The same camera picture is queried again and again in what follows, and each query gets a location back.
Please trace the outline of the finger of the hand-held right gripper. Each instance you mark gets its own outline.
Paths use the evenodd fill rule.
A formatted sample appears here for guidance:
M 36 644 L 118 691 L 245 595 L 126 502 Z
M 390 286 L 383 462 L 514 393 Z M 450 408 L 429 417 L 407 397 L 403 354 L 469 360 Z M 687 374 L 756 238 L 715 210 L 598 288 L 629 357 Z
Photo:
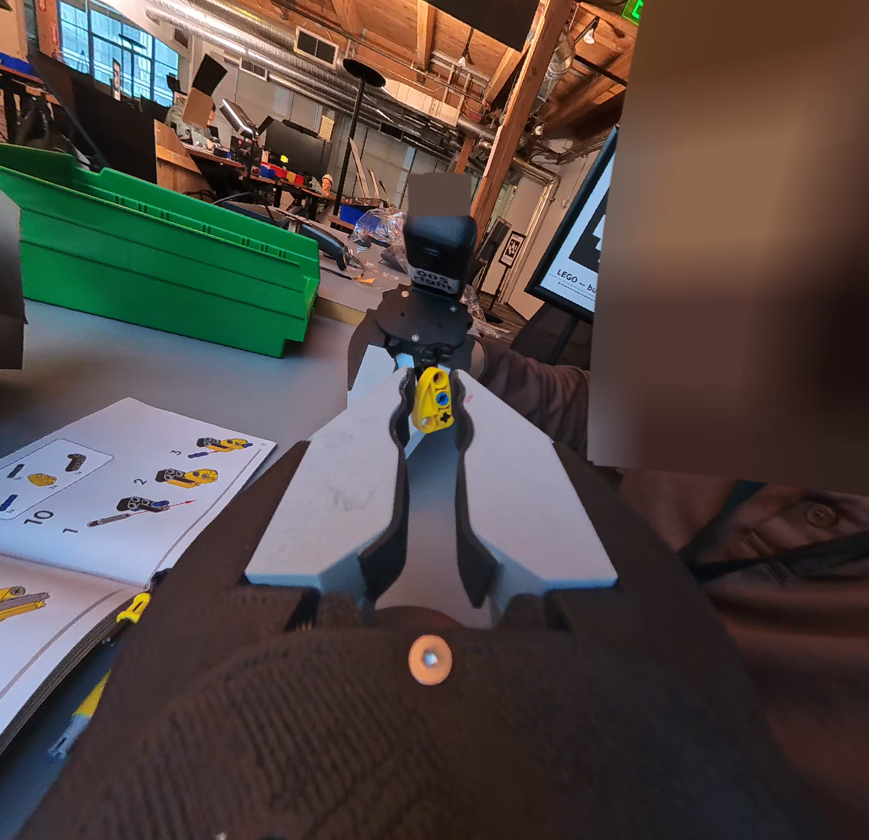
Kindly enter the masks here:
M 479 337 L 468 336 L 453 353 L 440 357 L 440 368 L 458 369 L 472 378 L 479 378 L 485 369 L 485 349 Z
M 351 336 L 347 354 L 347 407 L 365 400 L 388 380 L 398 395 L 407 377 L 407 341 L 385 332 L 366 313 Z

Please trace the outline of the dark box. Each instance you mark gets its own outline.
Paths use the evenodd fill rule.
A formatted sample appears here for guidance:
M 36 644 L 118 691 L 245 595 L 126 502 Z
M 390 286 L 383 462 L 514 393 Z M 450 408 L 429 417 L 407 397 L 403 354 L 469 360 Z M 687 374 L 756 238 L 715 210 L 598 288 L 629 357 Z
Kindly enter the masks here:
M 1 369 L 18 371 L 24 365 L 27 325 L 21 268 L 21 211 L 1 194 Z

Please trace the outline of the dark handheld scanner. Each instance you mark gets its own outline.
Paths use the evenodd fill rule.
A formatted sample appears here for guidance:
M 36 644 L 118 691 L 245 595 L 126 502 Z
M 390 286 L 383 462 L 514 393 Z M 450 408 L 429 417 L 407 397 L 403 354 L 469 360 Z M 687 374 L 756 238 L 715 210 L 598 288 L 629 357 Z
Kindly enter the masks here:
M 231 195 L 228 198 L 218 200 L 214 205 L 261 222 L 270 223 L 290 233 L 310 238 L 317 244 L 320 253 L 325 255 L 327 259 L 331 259 L 342 273 L 349 269 L 350 255 L 347 237 L 341 236 L 336 231 L 304 216 L 284 212 L 275 206 L 248 202 L 247 197 L 247 194 Z

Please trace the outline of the person's right forearm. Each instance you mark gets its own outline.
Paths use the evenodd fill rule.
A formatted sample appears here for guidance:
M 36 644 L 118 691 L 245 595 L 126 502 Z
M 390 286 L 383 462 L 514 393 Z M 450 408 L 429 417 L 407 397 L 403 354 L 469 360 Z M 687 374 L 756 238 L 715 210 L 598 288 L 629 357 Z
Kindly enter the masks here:
M 477 339 L 470 374 L 523 418 L 587 457 L 590 373 L 550 366 L 493 339 Z

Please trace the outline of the green plastic bin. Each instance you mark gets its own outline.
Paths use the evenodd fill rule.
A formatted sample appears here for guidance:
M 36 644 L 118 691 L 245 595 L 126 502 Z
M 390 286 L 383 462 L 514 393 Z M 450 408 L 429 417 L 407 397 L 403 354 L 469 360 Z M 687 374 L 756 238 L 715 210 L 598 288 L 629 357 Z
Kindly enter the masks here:
M 23 296 L 281 358 L 320 285 L 311 238 L 66 153 L 2 145 Z

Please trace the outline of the wooden post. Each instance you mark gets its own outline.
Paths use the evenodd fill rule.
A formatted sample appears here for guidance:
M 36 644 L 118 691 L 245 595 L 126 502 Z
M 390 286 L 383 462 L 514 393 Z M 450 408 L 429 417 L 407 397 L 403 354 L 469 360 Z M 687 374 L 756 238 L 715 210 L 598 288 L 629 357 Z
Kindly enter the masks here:
M 507 98 L 504 121 L 500 125 L 492 145 L 486 168 L 473 198 L 471 215 L 478 231 L 484 236 L 501 192 L 501 187 L 519 141 L 527 125 L 527 119 L 541 84 L 544 82 L 549 63 L 556 50 L 575 0 L 543 0 L 535 34 L 527 48 L 520 73 Z

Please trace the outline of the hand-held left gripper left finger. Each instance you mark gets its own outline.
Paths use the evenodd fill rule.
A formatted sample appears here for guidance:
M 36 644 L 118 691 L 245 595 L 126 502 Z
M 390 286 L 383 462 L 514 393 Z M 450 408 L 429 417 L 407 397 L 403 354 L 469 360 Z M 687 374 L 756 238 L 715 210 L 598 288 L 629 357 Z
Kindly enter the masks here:
M 311 439 L 245 570 L 253 585 L 376 601 L 407 558 L 409 371 Z

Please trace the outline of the black computer monitor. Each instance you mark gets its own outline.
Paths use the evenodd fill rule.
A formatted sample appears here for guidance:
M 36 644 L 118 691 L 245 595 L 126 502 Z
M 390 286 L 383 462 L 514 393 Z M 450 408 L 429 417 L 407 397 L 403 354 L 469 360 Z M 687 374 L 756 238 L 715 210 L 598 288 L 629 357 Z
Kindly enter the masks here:
M 332 143 L 309 129 L 272 120 L 265 131 L 268 161 L 288 171 L 318 180 L 329 171 Z

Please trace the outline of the clear plastic bag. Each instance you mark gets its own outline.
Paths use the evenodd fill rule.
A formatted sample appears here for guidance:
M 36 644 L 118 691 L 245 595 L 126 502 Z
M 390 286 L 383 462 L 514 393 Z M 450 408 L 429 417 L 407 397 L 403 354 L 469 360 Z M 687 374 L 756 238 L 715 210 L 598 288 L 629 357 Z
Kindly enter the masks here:
M 349 242 L 360 248 L 377 245 L 406 255 L 404 225 L 407 214 L 393 206 L 378 206 L 368 209 L 355 223 Z

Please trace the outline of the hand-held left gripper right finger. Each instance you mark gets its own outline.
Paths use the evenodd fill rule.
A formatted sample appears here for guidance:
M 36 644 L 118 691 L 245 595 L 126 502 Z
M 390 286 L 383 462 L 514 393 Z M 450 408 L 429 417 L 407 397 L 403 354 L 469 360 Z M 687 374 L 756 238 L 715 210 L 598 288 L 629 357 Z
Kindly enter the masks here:
M 617 573 L 549 437 L 454 371 L 457 563 L 471 605 L 607 589 Z

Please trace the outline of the yellow and blue lego piece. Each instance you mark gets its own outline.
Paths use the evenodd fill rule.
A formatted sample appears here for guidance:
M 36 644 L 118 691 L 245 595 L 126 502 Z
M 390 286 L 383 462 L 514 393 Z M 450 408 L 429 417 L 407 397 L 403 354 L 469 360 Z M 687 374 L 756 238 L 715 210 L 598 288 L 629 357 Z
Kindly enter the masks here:
M 60 762 L 69 757 L 74 745 L 89 726 L 96 708 L 100 704 L 110 676 L 111 672 L 106 672 L 91 692 L 83 699 L 81 704 L 73 711 L 69 724 L 47 752 L 51 760 Z

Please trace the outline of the lego instruction booklet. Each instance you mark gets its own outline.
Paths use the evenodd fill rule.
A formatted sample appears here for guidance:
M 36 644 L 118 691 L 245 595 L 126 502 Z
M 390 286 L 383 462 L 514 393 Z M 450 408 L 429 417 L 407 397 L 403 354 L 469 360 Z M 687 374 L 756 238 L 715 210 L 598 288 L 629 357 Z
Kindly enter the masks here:
M 2 749 L 275 448 L 127 398 L 2 456 Z

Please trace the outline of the large window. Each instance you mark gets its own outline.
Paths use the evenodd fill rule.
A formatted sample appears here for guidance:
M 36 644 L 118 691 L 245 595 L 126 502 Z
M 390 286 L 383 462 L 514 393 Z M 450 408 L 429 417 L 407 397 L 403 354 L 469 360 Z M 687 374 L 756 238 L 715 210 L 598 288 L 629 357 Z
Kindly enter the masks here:
M 124 96 L 164 107 L 175 102 L 168 76 L 177 76 L 179 54 L 113 9 L 94 0 L 59 0 L 57 13 L 62 61 Z

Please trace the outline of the large framed tag sign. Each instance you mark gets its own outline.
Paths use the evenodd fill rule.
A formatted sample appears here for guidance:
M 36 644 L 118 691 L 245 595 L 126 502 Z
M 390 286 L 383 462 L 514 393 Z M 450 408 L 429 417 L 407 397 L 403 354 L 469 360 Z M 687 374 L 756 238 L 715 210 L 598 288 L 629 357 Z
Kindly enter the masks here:
M 587 324 L 594 320 L 619 132 L 619 126 L 610 130 L 525 287 L 529 296 Z

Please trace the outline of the yellow lego piece blue pin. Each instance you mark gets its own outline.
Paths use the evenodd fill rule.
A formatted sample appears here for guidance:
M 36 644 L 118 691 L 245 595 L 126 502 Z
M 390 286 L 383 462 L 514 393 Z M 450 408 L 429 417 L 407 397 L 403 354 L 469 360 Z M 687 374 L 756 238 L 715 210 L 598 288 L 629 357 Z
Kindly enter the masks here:
M 415 388 L 410 420 L 416 430 L 426 435 L 439 432 L 454 423 L 447 370 L 429 367 L 422 373 Z

